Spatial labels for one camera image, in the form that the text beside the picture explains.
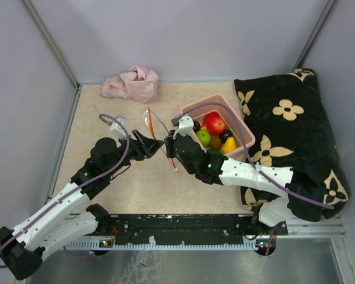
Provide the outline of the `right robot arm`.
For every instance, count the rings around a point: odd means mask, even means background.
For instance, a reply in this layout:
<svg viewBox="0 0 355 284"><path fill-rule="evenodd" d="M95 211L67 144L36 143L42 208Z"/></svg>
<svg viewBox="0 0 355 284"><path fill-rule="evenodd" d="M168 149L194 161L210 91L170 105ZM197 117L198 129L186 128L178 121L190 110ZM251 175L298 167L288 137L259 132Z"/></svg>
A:
<svg viewBox="0 0 355 284"><path fill-rule="evenodd" d="M168 136L167 156L176 158L185 170L206 184L242 186L276 199L259 204L254 211L253 229L266 234L275 225L295 218L318 222L326 209L325 184L305 167L266 167L240 162L201 149L192 137Z"/></svg>

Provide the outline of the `pink plastic bin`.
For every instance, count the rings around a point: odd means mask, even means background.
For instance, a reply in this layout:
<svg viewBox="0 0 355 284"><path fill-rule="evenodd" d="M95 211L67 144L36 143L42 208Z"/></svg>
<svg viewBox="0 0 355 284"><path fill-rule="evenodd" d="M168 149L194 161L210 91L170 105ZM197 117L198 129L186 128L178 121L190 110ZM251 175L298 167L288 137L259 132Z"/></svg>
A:
<svg viewBox="0 0 355 284"><path fill-rule="evenodd" d="M190 136L204 151L218 150L234 160L246 160L245 151L255 143L255 137L222 95L189 104L180 113L200 124Z"/></svg>

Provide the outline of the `large red apple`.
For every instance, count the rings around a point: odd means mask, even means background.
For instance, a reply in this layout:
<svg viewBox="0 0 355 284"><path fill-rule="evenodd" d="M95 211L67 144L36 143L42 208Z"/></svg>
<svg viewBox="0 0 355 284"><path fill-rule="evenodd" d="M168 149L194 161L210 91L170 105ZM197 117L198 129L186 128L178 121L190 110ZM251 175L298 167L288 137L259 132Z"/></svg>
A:
<svg viewBox="0 0 355 284"><path fill-rule="evenodd" d="M225 128L226 123L217 112L206 114L201 125L201 129L207 130L210 135L220 135Z"/></svg>

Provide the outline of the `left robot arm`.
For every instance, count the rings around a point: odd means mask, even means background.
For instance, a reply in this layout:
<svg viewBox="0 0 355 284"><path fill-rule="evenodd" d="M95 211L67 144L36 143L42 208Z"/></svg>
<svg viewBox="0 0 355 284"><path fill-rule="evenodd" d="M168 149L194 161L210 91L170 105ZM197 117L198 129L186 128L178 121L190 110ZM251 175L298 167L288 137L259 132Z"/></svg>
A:
<svg viewBox="0 0 355 284"><path fill-rule="evenodd" d="M84 235L103 235L111 228L110 214L90 201L111 183L111 176L132 160L153 157L161 140L143 136L120 141L105 137L71 181L34 215L13 228L0 228L0 259L16 280L33 275L48 257Z"/></svg>

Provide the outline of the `clear zip top bag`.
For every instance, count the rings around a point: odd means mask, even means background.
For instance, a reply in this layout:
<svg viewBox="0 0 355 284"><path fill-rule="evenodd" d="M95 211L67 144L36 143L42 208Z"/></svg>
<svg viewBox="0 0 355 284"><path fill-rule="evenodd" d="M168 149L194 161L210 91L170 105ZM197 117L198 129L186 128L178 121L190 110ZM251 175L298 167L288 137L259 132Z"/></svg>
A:
<svg viewBox="0 0 355 284"><path fill-rule="evenodd" d="M168 135L166 124L151 110L150 107L147 107L143 111L141 114L141 120L146 126L148 133L151 135L151 138L164 141ZM174 158L167 157L166 145L162 146L160 150L162 151L164 157L169 161L174 171L179 172Z"/></svg>

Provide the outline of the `green apple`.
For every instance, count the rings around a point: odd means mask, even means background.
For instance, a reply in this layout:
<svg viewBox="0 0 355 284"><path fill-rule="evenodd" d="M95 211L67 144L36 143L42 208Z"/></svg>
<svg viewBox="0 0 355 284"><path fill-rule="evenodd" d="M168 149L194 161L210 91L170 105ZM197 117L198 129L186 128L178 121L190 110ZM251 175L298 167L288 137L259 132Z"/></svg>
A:
<svg viewBox="0 0 355 284"><path fill-rule="evenodd" d="M196 136L204 147L209 147L211 142L211 135L209 132L207 132L207 130L197 131Z"/></svg>

